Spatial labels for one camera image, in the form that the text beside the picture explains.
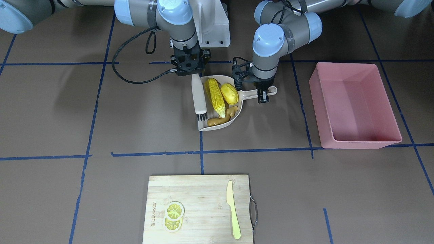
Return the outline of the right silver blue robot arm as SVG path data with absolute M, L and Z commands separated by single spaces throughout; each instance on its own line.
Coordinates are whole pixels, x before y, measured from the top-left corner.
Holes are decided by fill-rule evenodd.
M 2 0 L 1 29 L 22 34 L 38 23 L 66 12 L 85 14 L 85 20 L 101 24 L 112 12 L 119 22 L 142 27 L 143 31 L 126 40 L 115 52 L 112 69 L 120 77 L 115 65 L 120 52 L 139 36 L 157 31 L 169 34 L 174 54 L 170 62 L 174 65 L 163 75 L 178 76 L 200 74 L 211 57 L 209 49 L 200 47 L 193 19 L 193 9 L 188 0 Z

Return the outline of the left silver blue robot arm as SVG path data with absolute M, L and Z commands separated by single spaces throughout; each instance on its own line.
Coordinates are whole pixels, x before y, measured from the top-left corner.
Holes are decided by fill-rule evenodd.
M 267 90 L 273 85 L 281 57 L 320 37 L 322 22 L 319 14 L 344 6 L 368 5 L 410 18 L 422 12 L 432 0 L 265 0 L 255 9 L 259 24 L 254 34 L 251 61 L 238 64 L 233 59 L 232 76 L 236 90 L 249 82 L 256 87 L 259 103 L 269 102 Z

